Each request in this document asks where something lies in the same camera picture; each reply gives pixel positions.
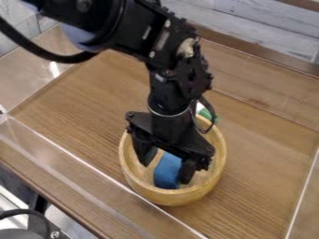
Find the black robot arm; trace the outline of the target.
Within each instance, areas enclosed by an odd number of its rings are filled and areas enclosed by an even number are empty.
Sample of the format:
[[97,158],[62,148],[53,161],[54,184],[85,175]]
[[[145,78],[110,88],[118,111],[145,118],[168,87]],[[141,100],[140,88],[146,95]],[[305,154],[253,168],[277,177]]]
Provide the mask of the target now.
[[189,183],[209,167],[215,147],[197,126],[196,106],[210,107],[202,93],[213,75],[201,54],[197,29],[160,0],[21,0],[65,27],[81,50],[58,55],[36,45],[0,17],[0,33],[28,52],[56,63],[81,63],[106,49],[140,60],[149,74],[145,112],[128,112],[126,132],[140,164],[161,149],[180,158],[177,179]]

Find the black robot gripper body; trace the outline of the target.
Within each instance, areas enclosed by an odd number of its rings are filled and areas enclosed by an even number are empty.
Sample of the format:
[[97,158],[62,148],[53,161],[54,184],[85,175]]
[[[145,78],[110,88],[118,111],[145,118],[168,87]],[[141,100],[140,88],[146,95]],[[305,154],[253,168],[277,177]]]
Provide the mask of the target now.
[[154,136],[157,148],[168,151],[184,161],[193,160],[197,171],[208,170],[216,150],[201,134],[194,119],[196,107],[189,105],[176,115],[160,115],[156,112],[125,113],[126,132],[142,130]]

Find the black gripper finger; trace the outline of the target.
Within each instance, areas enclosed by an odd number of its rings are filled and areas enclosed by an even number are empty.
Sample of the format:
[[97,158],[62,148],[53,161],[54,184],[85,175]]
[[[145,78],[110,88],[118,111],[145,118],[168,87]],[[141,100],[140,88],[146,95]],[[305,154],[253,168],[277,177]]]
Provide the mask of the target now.
[[134,130],[130,136],[138,162],[146,167],[158,151],[154,145],[154,136],[142,130]]
[[197,164],[193,160],[186,160],[185,162],[181,163],[178,169],[178,182],[181,184],[188,184],[190,182],[196,169]]

